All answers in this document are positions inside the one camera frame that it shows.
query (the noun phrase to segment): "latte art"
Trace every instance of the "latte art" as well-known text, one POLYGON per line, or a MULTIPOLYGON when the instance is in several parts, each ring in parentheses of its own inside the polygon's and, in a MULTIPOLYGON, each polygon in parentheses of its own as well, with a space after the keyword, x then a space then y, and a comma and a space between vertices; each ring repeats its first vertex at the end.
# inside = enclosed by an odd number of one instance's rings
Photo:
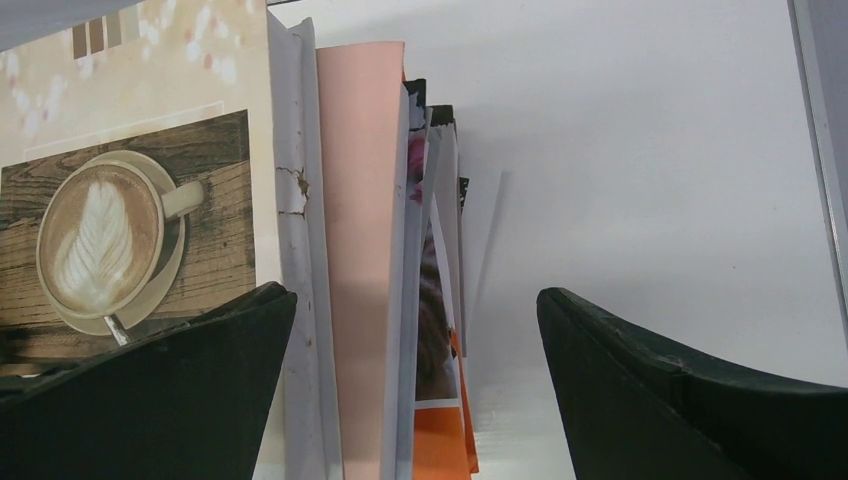
POLYGON ((133 281, 133 232, 124 198, 111 182, 93 182, 79 227, 67 232, 56 252, 54 284, 90 312, 105 312, 133 281))

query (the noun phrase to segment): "wooden surface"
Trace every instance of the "wooden surface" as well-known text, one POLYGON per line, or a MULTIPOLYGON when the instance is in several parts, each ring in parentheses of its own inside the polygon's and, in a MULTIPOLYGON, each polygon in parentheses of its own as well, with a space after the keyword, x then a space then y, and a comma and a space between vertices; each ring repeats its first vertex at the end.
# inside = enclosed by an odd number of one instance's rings
POLYGON ((35 269, 38 225, 53 192, 86 161, 112 150, 148 155, 178 185, 200 180, 206 193, 203 205, 187 217, 186 252, 174 285, 131 334, 142 336, 199 315, 255 286, 246 111, 4 168, 0 336, 9 351, 0 373, 20 371, 20 364, 81 358, 116 346, 111 337, 81 334, 62 322, 35 269))

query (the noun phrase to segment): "coffee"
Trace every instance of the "coffee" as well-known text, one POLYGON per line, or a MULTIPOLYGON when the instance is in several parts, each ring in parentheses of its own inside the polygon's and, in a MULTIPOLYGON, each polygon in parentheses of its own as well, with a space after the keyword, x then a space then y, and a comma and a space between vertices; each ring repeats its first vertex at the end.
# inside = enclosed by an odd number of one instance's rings
POLYGON ((45 287, 65 308, 108 315, 147 280, 160 213, 147 183, 129 169, 97 165, 56 192, 37 254, 45 287))

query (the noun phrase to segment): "coffee cup picture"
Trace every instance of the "coffee cup picture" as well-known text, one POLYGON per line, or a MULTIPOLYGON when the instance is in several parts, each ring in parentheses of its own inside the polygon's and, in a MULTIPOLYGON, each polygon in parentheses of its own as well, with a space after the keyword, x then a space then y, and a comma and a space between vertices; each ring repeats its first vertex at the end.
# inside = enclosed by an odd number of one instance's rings
POLYGON ((99 137, 0 169, 0 334, 20 364, 106 352, 256 286, 246 110, 99 137))
POLYGON ((56 190, 38 233, 36 269, 53 307, 106 321, 119 343, 128 337, 115 314, 157 273, 165 223, 203 202, 197 181, 163 193, 145 173, 154 162, 130 151, 87 162, 56 190))

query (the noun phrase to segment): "pink book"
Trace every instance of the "pink book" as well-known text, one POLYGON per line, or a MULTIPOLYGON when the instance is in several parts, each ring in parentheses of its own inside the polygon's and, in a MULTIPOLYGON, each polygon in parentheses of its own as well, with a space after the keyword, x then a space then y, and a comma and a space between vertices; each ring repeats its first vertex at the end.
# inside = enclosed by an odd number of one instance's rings
POLYGON ((408 97, 403 43, 319 49, 344 478, 394 478, 408 97))

